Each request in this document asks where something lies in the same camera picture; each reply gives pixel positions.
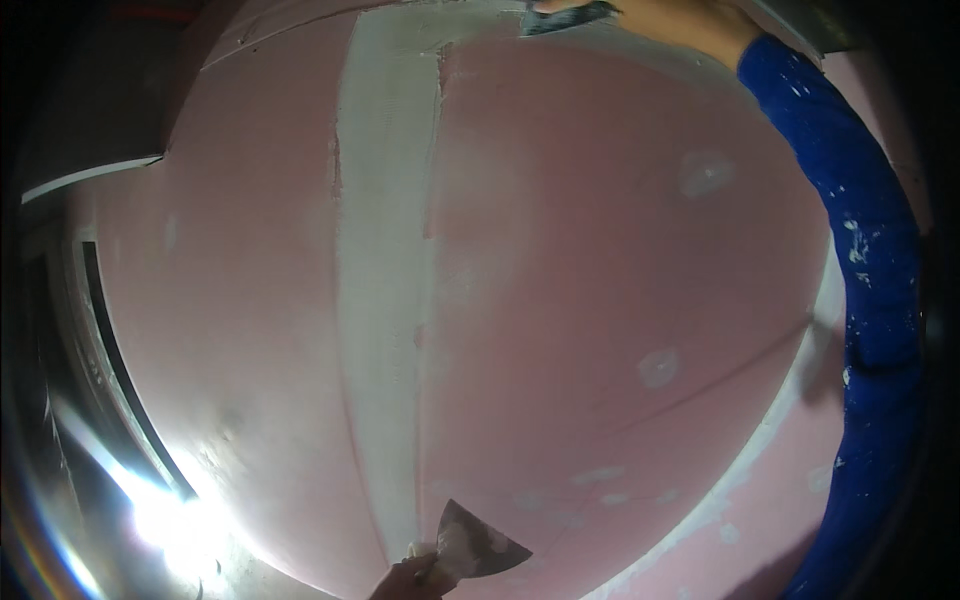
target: white trim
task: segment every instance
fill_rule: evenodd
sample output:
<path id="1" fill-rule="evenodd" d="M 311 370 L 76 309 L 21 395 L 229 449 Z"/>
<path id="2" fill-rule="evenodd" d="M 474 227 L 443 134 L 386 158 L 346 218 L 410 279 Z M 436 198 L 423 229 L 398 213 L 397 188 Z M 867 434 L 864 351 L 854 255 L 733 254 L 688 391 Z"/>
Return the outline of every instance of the white trim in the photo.
<path id="1" fill-rule="evenodd" d="M 91 177 L 106 175 L 107 173 L 114 173 L 116 171 L 125 171 L 135 167 L 145 167 L 148 164 L 157 162 L 161 158 L 163 158 L 163 154 L 143 156 L 141 158 L 133 158 L 131 160 L 121 160 L 120 162 L 102 164 L 100 166 L 77 171 L 76 173 L 71 173 L 70 175 L 64 175 L 63 177 L 58 177 L 55 180 L 47 181 L 46 183 L 42 183 L 37 187 L 27 190 L 23 193 L 20 203 L 26 204 L 37 196 L 42 196 L 47 192 L 52 192 L 57 188 L 70 185 L 71 183 L 76 183 L 77 181 L 88 180 Z"/>

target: putty knife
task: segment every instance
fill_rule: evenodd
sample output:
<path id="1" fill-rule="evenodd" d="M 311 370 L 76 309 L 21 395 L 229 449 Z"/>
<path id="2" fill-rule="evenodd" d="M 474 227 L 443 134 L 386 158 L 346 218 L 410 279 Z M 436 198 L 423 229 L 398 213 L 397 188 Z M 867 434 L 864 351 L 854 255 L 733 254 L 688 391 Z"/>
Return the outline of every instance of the putty knife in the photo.
<path id="1" fill-rule="evenodd" d="M 473 513 L 449 500 L 437 527 L 436 564 L 418 573 L 418 581 L 436 577 L 442 571 L 454 579 L 487 577 L 513 568 L 533 553 L 493 529 Z"/>
<path id="2" fill-rule="evenodd" d="M 527 7 L 527 12 L 520 19 L 520 37 L 541 36 L 554 32 L 586 25 L 593 21 L 605 19 L 617 13 L 616 7 L 609 2 L 595 0 L 582 7 L 564 9 L 553 14 L 543 14 L 534 11 L 533 3 Z"/>

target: blue sleeve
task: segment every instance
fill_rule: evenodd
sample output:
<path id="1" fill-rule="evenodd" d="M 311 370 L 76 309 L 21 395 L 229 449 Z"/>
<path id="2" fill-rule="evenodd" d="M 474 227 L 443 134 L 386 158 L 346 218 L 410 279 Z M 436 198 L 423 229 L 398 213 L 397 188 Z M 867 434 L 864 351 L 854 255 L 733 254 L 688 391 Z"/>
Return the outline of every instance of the blue sleeve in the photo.
<path id="1" fill-rule="evenodd" d="M 883 151 L 809 60 L 762 36 L 737 76 L 820 194 L 846 283 L 843 440 L 820 531 L 782 595 L 835 598 L 897 499 L 920 425 L 920 235 Z"/>

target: hand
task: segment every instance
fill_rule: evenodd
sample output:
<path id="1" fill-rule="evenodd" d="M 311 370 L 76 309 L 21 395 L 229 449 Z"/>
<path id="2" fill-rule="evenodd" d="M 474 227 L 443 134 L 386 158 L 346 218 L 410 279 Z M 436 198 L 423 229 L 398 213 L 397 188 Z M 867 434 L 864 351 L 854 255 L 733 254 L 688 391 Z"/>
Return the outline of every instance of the hand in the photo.
<path id="1" fill-rule="evenodd" d="M 740 55 L 763 30 L 725 0 L 607 0 L 620 11 L 617 24 L 627 31 L 672 46 L 708 54 L 736 70 Z M 537 12 L 558 12 L 590 0 L 542 0 Z"/>
<path id="2" fill-rule="evenodd" d="M 426 554 L 415 559 L 403 559 L 394 564 L 383 576 L 368 600 L 440 600 L 444 594 L 457 587 L 456 582 L 446 578 L 423 584 L 416 581 L 419 571 L 433 566 L 436 554 Z"/>

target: drywall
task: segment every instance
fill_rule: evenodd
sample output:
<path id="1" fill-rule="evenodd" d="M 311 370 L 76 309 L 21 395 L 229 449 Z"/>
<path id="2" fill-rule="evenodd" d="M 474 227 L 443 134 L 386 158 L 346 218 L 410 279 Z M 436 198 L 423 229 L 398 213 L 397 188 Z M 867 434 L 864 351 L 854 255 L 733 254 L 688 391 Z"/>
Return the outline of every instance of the drywall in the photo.
<path id="1" fill-rule="evenodd" d="M 691 53 L 322 4 L 242 9 L 168 157 L 72 190 L 190 483 L 345 597 L 449 497 L 535 554 L 454 599 L 775 589 L 842 425 L 785 142 Z"/>

